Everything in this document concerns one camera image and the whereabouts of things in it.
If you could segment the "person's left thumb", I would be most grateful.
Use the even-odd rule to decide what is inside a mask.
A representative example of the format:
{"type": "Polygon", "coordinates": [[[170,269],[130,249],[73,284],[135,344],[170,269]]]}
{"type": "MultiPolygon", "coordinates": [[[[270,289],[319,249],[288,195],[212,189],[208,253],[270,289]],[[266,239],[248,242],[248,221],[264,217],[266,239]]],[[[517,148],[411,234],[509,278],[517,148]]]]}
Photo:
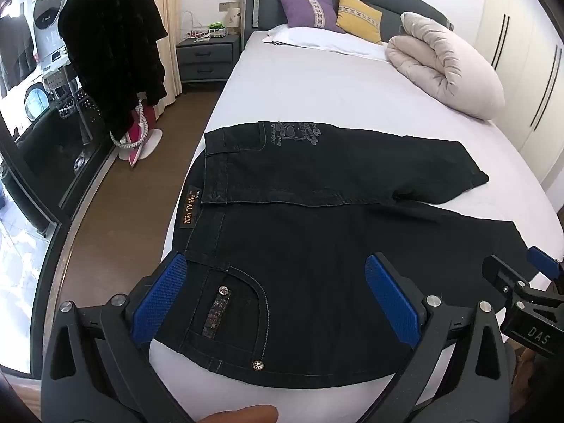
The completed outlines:
{"type": "Polygon", "coordinates": [[[199,423],[276,423],[277,408],[272,405],[257,405],[239,410],[221,411],[208,415],[199,423]]]}

